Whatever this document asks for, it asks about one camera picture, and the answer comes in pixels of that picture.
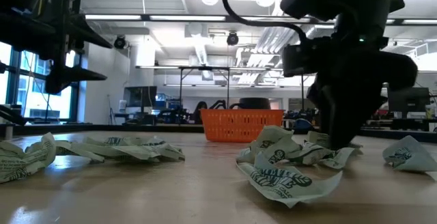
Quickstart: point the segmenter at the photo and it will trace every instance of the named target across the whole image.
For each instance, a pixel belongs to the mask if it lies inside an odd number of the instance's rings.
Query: wooden table
[[[55,135],[141,136],[138,132]],[[243,177],[235,157],[244,144],[210,143],[203,134],[156,134],[182,147],[185,162],[159,165],[58,156],[47,169],[0,185],[0,223],[435,223],[437,183],[429,176],[393,171],[382,150],[393,141],[355,138],[364,155],[344,170],[334,192],[292,209],[267,200]],[[295,136],[302,141],[304,136]],[[38,140],[26,137],[23,146]],[[425,146],[436,155],[437,147]],[[304,168],[322,178],[335,172]]]

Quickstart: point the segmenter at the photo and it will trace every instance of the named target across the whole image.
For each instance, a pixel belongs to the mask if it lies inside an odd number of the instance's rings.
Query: ductwork
[[[203,41],[203,33],[205,31],[205,26],[201,23],[190,23],[188,25],[188,31],[193,37],[194,48],[196,50],[196,56],[199,61],[199,65],[208,65],[208,55],[206,54],[205,43]],[[213,81],[214,74],[211,71],[202,71],[202,80]]]

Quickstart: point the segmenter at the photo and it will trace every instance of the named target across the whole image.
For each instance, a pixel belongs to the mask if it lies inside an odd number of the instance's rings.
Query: orange plastic crate
[[[284,110],[202,109],[206,139],[214,142],[247,143],[256,139],[264,126],[282,125]]]

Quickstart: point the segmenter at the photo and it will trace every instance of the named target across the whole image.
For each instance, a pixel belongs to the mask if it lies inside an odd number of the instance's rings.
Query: wall
[[[118,109],[124,85],[129,80],[130,60],[115,49],[88,44],[83,56],[83,68],[107,76],[105,81],[83,81],[79,89],[80,122],[108,124],[109,102]]]

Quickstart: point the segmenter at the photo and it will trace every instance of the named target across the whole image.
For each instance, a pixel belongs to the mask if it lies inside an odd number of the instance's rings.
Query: table
[[[435,223],[437,183],[429,176],[393,171],[382,150],[394,141],[357,137],[364,145],[328,197],[291,210],[267,200],[238,171],[235,156],[245,144],[206,142],[203,134],[82,132],[55,135],[158,135],[180,146],[185,162],[88,165],[75,156],[58,156],[44,171],[0,185],[0,223]],[[297,142],[305,136],[296,135]],[[24,137],[29,145],[39,137]],[[437,146],[425,145],[437,156]],[[328,169],[300,168],[327,178]]]

